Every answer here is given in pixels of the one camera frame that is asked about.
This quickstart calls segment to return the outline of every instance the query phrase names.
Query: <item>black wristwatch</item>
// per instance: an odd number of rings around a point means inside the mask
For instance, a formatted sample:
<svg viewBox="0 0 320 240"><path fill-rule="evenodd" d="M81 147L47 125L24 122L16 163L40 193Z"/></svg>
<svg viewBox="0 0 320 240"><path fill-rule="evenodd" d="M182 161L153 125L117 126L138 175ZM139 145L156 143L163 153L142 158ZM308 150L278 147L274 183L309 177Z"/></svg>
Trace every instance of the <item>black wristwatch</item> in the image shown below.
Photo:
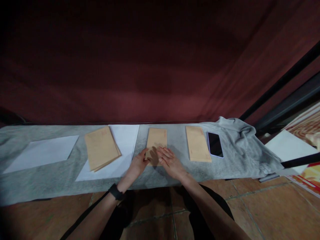
<svg viewBox="0 0 320 240"><path fill-rule="evenodd" d="M125 195L120 192L117 188L117 185L114 183L111 188L109 189L109 192L116 198L116 200L123 200Z"/></svg>

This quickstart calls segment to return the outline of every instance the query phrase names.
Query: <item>brown envelope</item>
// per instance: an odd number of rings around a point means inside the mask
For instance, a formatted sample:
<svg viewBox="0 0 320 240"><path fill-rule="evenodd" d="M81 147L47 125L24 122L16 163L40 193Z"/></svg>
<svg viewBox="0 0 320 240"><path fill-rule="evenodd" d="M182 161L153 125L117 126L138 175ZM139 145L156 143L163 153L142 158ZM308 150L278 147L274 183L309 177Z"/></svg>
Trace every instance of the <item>brown envelope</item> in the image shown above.
<svg viewBox="0 0 320 240"><path fill-rule="evenodd" d="M159 158L156 152L157 147L167 147L167 130L160 128L149 128L146 158L150 163L148 166L160 166Z"/></svg>
<svg viewBox="0 0 320 240"><path fill-rule="evenodd" d="M191 161L212 162L201 127L186 126Z"/></svg>
<svg viewBox="0 0 320 240"><path fill-rule="evenodd" d="M121 156L109 127L88 133L84 139L91 171L97 171Z"/></svg>

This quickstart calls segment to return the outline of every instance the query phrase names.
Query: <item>smartphone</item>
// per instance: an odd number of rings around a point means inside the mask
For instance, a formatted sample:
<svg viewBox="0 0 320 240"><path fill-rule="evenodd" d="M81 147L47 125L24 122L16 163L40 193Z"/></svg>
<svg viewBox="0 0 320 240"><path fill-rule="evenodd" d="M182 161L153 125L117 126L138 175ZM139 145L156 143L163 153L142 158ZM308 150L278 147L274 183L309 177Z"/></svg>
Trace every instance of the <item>smartphone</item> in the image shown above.
<svg viewBox="0 0 320 240"><path fill-rule="evenodd" d="M208 145L209 145L209 152L211 155L219 158L223 158L220 137L218 134L208 132Z"/></svg>

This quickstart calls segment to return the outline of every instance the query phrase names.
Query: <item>white board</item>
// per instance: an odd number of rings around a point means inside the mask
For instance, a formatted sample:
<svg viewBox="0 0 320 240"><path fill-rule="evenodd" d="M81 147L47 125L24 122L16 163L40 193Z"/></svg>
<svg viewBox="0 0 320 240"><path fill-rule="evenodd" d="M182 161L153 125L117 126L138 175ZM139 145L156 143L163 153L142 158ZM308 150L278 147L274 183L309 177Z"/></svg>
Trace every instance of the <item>white board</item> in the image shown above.
<svg viewBox="0 0 320 240"><path fill-rule="evenodd" d="M139 126L140 125L109 125L122 156L97 172L90 171L89 161L87 160L76 182L122 177L131 164Z"/></svg>
<svg viewBox="0 0 320 240"><path fill-rule="evenodd" d="M304 142L295 135L289 133L287 130L282 130L277 136L271 139L266 145L275 155L277 155L282 162L293 160L296 158L301 158L318 153L317 149L310 146L308 143ZM293 167L290 171L287 169L281 170L279 175L296 175L301 174L308 164Z"/></svg>
<svg viewBox="0 0 320 240"><path fill-rule="evenodd" d="M79 135L30 142L3 173L65 161L78 137Z"/></svg>

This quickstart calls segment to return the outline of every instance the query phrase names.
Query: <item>finger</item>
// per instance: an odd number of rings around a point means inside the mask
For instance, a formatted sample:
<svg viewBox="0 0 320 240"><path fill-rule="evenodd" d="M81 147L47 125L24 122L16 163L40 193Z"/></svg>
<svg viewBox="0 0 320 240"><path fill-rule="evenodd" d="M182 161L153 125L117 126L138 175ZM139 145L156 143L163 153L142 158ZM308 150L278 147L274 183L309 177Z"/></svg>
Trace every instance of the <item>finger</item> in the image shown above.
<svg viewBox="0 0 320 240"><path fill-rule="evenodd" d="M168 163L162 157L159 158L159 163L164 167L165 170L167 170L167 168L169 168Z"/></svg>
<svg viewBox="0 0 320 240"><path fill-rule="evenodd" d="M172 154L172 156L174 157L175 155L174 155L174 153L171 151L171 149L170 148L167 148L168 150L169 150L169 152Z"/></svg>
<svg viewBox="0 0 320 240"><path fill-rule="evenodd" d="M141 156L144 156L148 150L149 150L149 148L145 148L145 149L143 149L139 154L140 154Z"/></svg>
<svg viewBox="0 0 320 240"><path fill-rule="evenodd" d="M163 158L168 163L169 158L166 155L162 155L161 158Z"/></svg>
<svg viewBox="0 0 320 240"><path fill-rule="evenodd" d="M148 163L150 162L150 158L146 159L145 161L143 161L144 165L147 166Z"/></svg>
<svg viewBox="0 0 320 240"><path fill-rule="evenodd" d="M168 158L172 158L171 154L168 153L166 150L164 150L164 148L159 147L159 152L161 152L163 155L165 155Z"/></svg>
<svg viewBox="0 0 320 240"><path fill-rule="evenodd" d="M163 148L164 151L166 151L166 153L170 156L170 157L173 157L173 154L169 151L169 148Z"/></svg>
<svg viewBox="0 0 320 240"><path fill-rule="evenodd" d="M158 150L157 150L157 155L158 155L158 158L161 158L162 156L164 156L164 154Z"/></svg>

